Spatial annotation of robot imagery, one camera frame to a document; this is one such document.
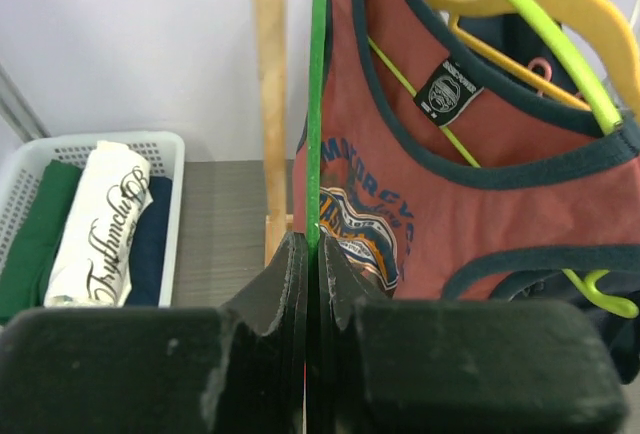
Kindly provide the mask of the green plastic hanger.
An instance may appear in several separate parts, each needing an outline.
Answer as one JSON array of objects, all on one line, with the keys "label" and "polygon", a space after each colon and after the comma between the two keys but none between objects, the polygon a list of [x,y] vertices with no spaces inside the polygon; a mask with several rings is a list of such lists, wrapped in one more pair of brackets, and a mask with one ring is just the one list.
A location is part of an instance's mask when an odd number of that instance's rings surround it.
[{"label": "green plastic hanger", "polygon": [[319,272],[320,165],[322,137],[322,95],[328,0],[312,0],[309,64],[307,160],[306,160],[306,240],[307,325],[306,325],[306,428],[309,433],[325,433],[326,413],[323,388],[322,308]]}]

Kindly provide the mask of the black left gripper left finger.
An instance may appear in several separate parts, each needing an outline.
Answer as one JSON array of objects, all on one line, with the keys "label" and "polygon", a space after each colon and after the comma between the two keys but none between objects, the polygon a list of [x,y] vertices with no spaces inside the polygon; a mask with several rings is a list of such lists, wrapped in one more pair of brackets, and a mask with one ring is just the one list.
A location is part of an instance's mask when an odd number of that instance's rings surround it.
[{"label": "black left gripper left finger", "polygon": [[49,308],[1,335],[5,433],[299,433],[308,247],[217,308]]}]

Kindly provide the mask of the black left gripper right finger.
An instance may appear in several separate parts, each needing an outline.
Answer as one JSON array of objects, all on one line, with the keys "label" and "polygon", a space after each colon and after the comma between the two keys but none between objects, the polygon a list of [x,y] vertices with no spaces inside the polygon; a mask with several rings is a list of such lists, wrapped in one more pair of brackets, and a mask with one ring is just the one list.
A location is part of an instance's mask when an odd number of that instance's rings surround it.
[{"label": "black left gripper right finger", "polygon": [[557,301],[393,301],[318,246],[321,433],[615,433],[629,406],[592,325]]}]

